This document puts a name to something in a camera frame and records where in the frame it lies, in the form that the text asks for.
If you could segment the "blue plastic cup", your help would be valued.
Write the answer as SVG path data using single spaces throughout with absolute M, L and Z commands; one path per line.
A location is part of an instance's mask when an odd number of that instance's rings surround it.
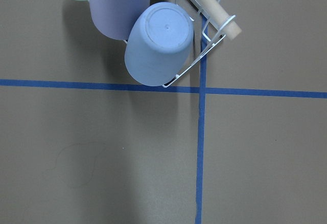
M 146 86 L 168 83 L 188 59 L 193 38 L 193 23 L 182 7 L 170 2 L 151 5 L 128 38 L 124 60 L 129 74 Z

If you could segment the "purple plastic cup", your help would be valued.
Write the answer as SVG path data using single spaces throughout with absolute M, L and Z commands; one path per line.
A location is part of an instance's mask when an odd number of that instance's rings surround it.
M 129 38 L 136 20 L 149 5 L 150 0 L 89 0 L 95 27 L 115 40 Z

